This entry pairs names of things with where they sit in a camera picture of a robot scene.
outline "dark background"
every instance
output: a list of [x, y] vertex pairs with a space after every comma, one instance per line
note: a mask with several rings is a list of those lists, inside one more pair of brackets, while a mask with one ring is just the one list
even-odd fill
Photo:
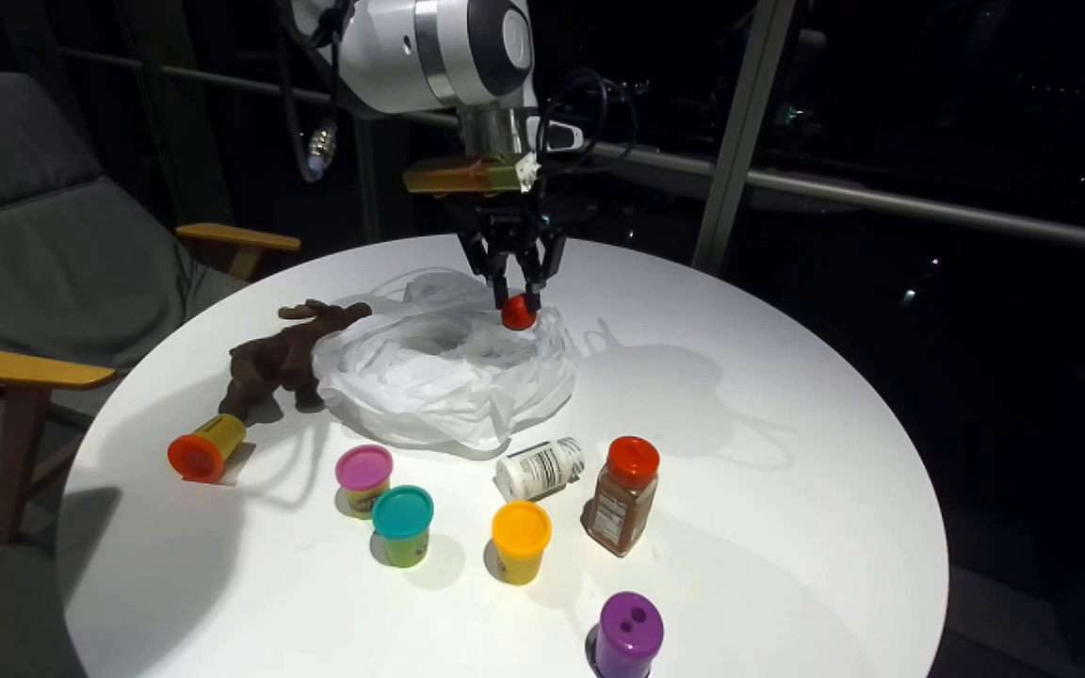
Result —
[[[22, 5], [0, 0], [0, 69], [52, 83], [106, 169], [168, 223], [234, 217], [302, 234], [308, 253], [370, 236], [358, 163], [306, 189], [274, 99], [178, 83], [169, 103], [136, 69], [58, 51], [274, 83], [272, 0], [185, 0], [149, 25], [132, 0], [29, 0], [44, 29], [6, 6]], [[746, 0], [533, 10], [544, 99], [594, 69], [646, 89], [636, 147], [715, 158]], [[765, 118], [761, 169], [1085, 231], [1085, 0], [803, 0]], [[183, 125], [213, 135], [169, 143]], [[453, 138], [402, 121], [375, 125], [375, 138], [382, 231], [445, 231], [396, 173]], [[185, 189], [185, 163], [219, 190]], [[694, 257], [701, 202], [704, 182], [627, 167], [556, 182], [568, 234], [671, 260]], [[1044, 600], [1085, 668], [1085, 247], [746, 190], [723, 280], [800, 317], [883, 386], [936, 473], [955, 566]]]

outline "chair arm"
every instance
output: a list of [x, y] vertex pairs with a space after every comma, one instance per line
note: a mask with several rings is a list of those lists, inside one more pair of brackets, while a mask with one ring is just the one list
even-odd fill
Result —
[[0, 384], [7, 386], [97, 386], [111, 378], [106, 365], [0, 351]]
[[183, 239], [227, 243], [229, 247], [229, 275], [253, 280], [265, 253], [302, 253], [302, 236], [268, 234], [268, 231], [240, 231], [229, 223], [185, 223], [173, 231]]

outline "wooden armrest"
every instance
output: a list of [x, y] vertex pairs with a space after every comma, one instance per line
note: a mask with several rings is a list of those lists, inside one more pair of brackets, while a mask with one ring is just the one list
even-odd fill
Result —
[[115, 369], [87, 362], [52, 362], [33, 355], [0, 351], [0, 384], [21, 386], [96, 386], [106, 384]]
[[239, 247], [302, 253], [302, 236], [272, 234], [272, 231], [240, 231], [229, 223], [185, 223], [173, 234], [185, 239], [219, 239], [219, 243], [239, 243]]

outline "purple lid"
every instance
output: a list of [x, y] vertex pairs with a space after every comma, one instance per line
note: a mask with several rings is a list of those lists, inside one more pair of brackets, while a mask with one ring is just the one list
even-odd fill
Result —
[[648, 664], [664, 642], [664, 617], [653, 600], [618, 592], [602, 605], [599, 641], [618, 660]]
[[347, 489], [375, 489], [385, 487], [391, 473], [391, 457], [382, 445], [358, 445], [347, 457], [341, 457], [336, 479]]

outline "white can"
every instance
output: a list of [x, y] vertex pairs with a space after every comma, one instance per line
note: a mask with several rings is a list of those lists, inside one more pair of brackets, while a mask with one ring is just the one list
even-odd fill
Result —
[[574, 438], [544, 442], [497, 460], [497, 489], [507, 499], [538, 499], [547, 493], [566, 489], [584, 472], [584, 450]]

